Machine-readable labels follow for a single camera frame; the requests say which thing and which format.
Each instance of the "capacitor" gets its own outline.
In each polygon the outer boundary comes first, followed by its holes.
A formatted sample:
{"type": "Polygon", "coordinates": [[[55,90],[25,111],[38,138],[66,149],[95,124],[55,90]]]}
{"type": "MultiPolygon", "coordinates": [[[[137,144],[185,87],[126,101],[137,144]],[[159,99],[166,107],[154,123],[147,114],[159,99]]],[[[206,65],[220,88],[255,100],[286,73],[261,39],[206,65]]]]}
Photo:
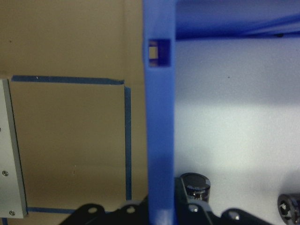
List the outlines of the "capacitor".
{"type": "Polygon", "coordinates": [[[282,220],[288,225],[300,225],[300,194],[282,194],[277,201],[282,220]]]}
{"type": "Polygon", "coordinates": [[[210,198],[210,180],[198,173],[188,172],[180,176],[189,199],[208,202],[210,198]]]}

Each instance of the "hole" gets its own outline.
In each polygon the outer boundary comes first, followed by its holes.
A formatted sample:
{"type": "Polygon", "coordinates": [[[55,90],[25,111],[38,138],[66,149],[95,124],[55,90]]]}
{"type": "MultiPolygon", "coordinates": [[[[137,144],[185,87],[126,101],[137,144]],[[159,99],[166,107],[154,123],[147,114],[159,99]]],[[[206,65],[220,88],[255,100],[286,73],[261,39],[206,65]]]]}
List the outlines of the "hole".
{"type": "Polygon", "coordinates": [[[6,170],[3,170],[2,171],[2,175],[5,176],[5,177],[7,177],[8,176],[8,172],[6,170]]]}
{"type": "Polygon", "coordinates": [[[126,209],[126,212],[131,214],[135,212],[135,208],[133,206],[130,206],[129,208],[126,209]]]}
{"type": "Polygon", "coordinates": [[[281,212],[281,215],[282,215],[286,220],[291,219],[291,208],[290,208],[289,204],[286,203],[285,201],[282,201],[282,202],[280,203],[280,212],[281,212]]]}
{"type": "Polygon", "coordinates": [[[150,40],[148,44],[150,67],[169,67],[171,41],[169,39],[150,40]]]}
{"type": "Polygon", "coordinates": [[[275,36],[278,37],[278,38],[282,38],[284,35],[285,35],[284,33],[275,34],[275,36]]]}
{"type": "Polygon", "coordinates": [[[88,210],[88,212],[90,213],[90,214],[93,214],[93,213],[95,213],[95,212],[97,212],[98,211],[98,209],[96,208],[96,207],[92,207],[92,208],[90,208],[89,210],[88,210]]]}

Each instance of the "brown cardboard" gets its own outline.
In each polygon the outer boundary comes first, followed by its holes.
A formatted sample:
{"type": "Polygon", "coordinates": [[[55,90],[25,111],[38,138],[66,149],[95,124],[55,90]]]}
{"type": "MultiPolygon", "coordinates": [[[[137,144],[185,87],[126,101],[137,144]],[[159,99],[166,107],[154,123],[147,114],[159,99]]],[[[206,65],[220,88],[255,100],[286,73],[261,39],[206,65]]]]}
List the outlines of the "brown cardboard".
{"type": "Polygon", "coordinates": [[[27,204],[125,201],[124,86],[11,82],[27,204]]]}
{"type": "Polygon", "coordinates": [[[0,74],[124,79],[123,0],[0,0],[0,74]]]}
{"type": "Polygon", "coordinates": [[[143,5],[141,0],[124,1],[125,81],[127,86],[144,84],[143,72],[143,5]]]}
{"type": "Polygon", "coordinates": [[[58,225],[68,214],[30,212],[24,219],[8,219],[9,225],[58,225]]]}
{"type": "Polygon", "coordinates": [[[131,87],[133,199],[143,199],[148,193],[144,98],[144,86],[131,87]]]}

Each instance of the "white surface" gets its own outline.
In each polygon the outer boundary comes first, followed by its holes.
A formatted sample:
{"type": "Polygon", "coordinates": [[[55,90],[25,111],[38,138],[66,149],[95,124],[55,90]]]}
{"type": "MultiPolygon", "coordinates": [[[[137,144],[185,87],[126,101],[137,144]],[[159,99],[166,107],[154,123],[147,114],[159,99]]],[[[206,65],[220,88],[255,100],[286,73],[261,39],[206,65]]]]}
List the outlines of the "white surface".
{"type": "Polygon", "coordinates": [[[0,218],[23,218],[26,201],[8,81],[0,79],[0,218]]]}
{"type": "Polygon", "coordinates": [[[176,175],[207,176],[218,215],[284,224],[278,195],[300,193],[300,38],[176,45],[176,175]]]}

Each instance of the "blue painter's tape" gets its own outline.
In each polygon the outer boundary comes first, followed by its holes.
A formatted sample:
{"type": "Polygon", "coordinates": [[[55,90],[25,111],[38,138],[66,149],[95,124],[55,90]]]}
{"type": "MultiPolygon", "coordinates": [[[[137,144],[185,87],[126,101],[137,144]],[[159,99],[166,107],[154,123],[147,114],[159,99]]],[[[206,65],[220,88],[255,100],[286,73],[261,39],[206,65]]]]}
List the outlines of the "blue painter's tape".
{"type": "Polygon", "coordinates": [[[104,84],[104,85],[123,85],[123,80],[108,78],[86,78],[86,77],[67,77],[67,76],[27,76],[14,75],[13,82],[41,82],[41,83],[85,83],[85,84],[104,84]]]}
{"type": "Polygon", "coordinates": [[[124,88],[125,96],[125,163],[126,163],[126,200],[132,199],[131,187],[131,89],[124,88]]]}
{"type": "Polygon", "coordinates": [[[28,207],[28,212],[47,212],[47,213],[61,213],[61,214],[72,214],[75,210],[70,209],[54,209],[54,208],[39,208],[39,207],[28,207]]]}
{"type": "Polygon", "coordinates": [[[2,218],[2,225],[8,225],[8,219],[2,218]]]}

